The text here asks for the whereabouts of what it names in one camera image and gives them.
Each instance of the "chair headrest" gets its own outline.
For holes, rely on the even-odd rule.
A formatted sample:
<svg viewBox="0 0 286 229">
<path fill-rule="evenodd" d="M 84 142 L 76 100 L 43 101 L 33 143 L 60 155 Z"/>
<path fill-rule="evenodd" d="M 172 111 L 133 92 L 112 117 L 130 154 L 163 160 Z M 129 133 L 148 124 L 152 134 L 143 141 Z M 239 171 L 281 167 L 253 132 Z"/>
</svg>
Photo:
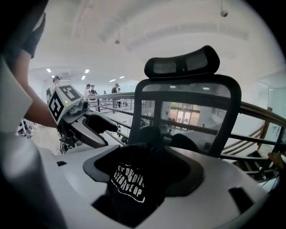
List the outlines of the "chair headrest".
<svg viewBox="0 0 286 229">
<path fill-rule="evenodd" d="M 180 56 L 152 58 L 145 64 L 144 72 L 150 79 L 188 78 L 214 74 L 219 68 L 219 56 L 211 46 Z"/>
</svg>

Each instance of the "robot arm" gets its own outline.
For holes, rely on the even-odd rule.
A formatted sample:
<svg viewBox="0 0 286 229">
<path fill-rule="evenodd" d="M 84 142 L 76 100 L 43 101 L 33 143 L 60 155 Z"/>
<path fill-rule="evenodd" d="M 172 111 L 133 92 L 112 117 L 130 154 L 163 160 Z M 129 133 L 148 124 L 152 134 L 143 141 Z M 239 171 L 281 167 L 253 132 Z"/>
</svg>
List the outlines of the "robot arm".
<svg viewBox="0 0 286 229">
<path fill-rule="evenodd" d="M 71 85 L 56 87 L 48 105 L 63 135 L 61 140 L 71 146 L 78 140 L 94 148 L 106 146 L 108 143 L 100 133 L 117 131 L 110 119 L 90 110 L 88 101 Z"/>
</svg>

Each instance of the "ceiling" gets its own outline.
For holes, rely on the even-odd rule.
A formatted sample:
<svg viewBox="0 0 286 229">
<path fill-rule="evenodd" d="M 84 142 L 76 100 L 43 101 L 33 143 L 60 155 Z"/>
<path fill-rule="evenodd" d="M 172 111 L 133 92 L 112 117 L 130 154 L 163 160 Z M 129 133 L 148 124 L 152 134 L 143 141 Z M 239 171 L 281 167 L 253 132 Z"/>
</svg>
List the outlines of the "ceiling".
<svg viewBox="0 0 286 229">
<path fill-rule="evenodd" d="M 222 3 L 229 12 L 225 18 L 219 14 Z M 220 56 L 219 73 L 238 82 L 255 81 L 284 63 L 272 34 L 243 1 L 50 0 L 30 77 L 78 79 L 90 69 L 87 77 L 100 82 L 141 80 L 149 58 L 204 45 Z"/>
</svg>

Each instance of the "black slot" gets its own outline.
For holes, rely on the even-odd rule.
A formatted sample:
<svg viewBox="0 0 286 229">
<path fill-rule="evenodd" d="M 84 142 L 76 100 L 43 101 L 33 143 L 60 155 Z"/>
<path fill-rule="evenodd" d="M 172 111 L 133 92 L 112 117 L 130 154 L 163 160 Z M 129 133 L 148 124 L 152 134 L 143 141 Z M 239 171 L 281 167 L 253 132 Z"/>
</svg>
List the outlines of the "black slot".
<svg viewBox="0 0 286 229">
<path fill-rule="evenodd" d="M 253 201 L 242 188 L 231 188 L 228 192 L 235 201 L 241 214 L 253 205 Z"/>
<path fill-rule="evenodd" d="M 66 165 L 67 163 L 64 161 L 57 161 L 58 166 Z"/>
</svg>

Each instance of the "black hat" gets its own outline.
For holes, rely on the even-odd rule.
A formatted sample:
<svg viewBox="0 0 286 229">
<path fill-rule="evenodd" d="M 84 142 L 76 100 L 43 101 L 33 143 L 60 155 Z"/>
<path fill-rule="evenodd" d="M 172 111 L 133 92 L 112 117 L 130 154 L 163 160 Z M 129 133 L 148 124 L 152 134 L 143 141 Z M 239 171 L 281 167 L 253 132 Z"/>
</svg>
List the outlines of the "black hat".
<svg viewBox="0 0 286 229">
<path fill-rule="evenodd" d="M 61 80 L 61 78 L 59 78 L 58 76 L 54 76 L 54 78 L 53 78 L 53 83 L 55 82 L 55 80 Z"/>
</svg>

